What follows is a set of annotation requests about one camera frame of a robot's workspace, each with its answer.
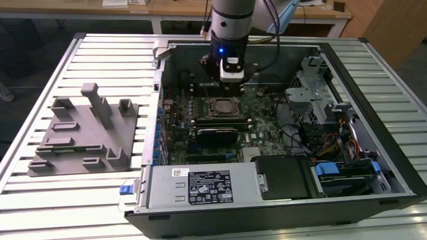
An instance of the blue tab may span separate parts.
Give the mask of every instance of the blue tab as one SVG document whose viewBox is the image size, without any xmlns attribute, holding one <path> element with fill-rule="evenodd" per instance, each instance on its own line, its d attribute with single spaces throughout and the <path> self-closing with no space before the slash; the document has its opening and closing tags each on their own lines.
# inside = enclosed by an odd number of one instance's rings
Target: blue tab
<svg viewBox="0 0 427 240">
<path fill-rule="evenodd" d="M 134 194 L 134 185 L 120 186 L 120 195 L 132 195 Z"/>
<path fill-rule="evenodd" d="M 154 153 L 152 153 L 152 158 L 154 158 L 154 159 L 158 159 L 158 158 L 159 158 L 159 156 L 160 156 L 159 151 L 154 151 Z"/>
<path fill-rule="evenodd" d="M 373 161 L 371 165 L 373 165 L 375 172 L 379 173 L 382 171 L 379 163 L 377 161 Z"/>
<path fill-rule="evenodd" d="M 322 162 L 314 167 L 314 169 L 318 176 L 325 174 L 341 174 L 339 167 L 334 162 Z"/>
</svg>

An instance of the warning label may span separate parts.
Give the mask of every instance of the warning label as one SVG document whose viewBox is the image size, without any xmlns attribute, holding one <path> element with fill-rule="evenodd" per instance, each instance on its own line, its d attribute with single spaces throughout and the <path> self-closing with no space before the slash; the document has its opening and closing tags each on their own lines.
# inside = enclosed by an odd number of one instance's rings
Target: warning label
<svg viewBox="0 0 427 240">
<path fill-rule="evenodd" d="M 189 202 L 191 205 L 234 202 L 230 171 L 189 173 Z"/>
</svg>

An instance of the floor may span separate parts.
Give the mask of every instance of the floor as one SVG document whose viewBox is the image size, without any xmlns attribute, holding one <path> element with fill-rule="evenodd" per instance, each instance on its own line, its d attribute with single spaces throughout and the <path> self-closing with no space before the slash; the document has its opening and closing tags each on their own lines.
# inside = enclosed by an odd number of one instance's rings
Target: floor
<svg viewBox="0 0 427 240">
<path fill-rule="evenodd" d="M 0 80 L 7 87 L 12 87 L 10 90 L 15 94 L 12 102 L 0 100 L 0 160 L 10 147 L 7 142 L 14 140 L 20 130 L 75 33 L 152 34 L 148 21 L 67 20 L 64 28 L 59 28 L 54 20 L 38 19 L 34 23 L 44 42 L 40 49 L 30 52 L 38 71 L 22 79 L 10 79 L 0 71 Z M 189 25 L 187 22 L 162 23 L 164 34 L 199 34 L 201 25 L 201 22 L 193 25 Z M 6 32 L 0 27 L 0 36 L 3 34 Z M 425 104 L 427 104 L 426 66 L 427 44 L 422 44 L 397 72 Z"/>
</svg>

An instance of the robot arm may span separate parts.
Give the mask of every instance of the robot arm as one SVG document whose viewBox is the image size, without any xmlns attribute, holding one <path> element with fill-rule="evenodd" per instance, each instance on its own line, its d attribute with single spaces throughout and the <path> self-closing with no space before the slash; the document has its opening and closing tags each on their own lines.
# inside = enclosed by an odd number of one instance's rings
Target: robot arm
<svg viewBox="0 0 427 240">
<path fill-rule="evenodd" d="M 279 33 L 283 33 L 299 2 L 301 0 L 213 0 L 211 53 L 203 57 L 201 64 L 215 81 L 226 85 L 249 81 L 257 72 L 254 65 L 245 61 L 251 27 L 277 33 L 277 18 L 273 18 L 266 3 L 273 3 L 281 13 Z"/>
</svg>

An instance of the aluminum extrusion table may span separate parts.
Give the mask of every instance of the aluminum extrusion table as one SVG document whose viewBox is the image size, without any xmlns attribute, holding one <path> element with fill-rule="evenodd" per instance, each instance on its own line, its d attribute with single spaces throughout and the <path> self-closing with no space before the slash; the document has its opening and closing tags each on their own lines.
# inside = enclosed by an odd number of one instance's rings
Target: aluminum extrusion table
<svg viewBox="0 0 427 240">
<path fill-rule="evenodd" d="M 135 195 L 119 187 L 140 175 L 144 134 L 158 99 L 151 87 L 159 73 L 154 47 L 167 40 L 201 40 L 194 35 L 80 34 L 67 49 L 46 89 L 0 164 L 0 240 L 143 240 L 124 219 Z M 369 43 L 343 38 L 283 38 L 283 42 L 329 42 L 345 63 L 393 137 L 427 182 L 427 108 Z M 48 128 L 56 97 L 88 104 L 83 83 L 96 82 L 111 104 L 131 98 L 139 104 L 131 171 L 60 176 L 27 176 Z M 342 98 L 346 96 L 338 86 Z M 391 210 L 357 224 L 206 236 L 198 239 L 427 239 L 427 202 Z"/>
</svg>

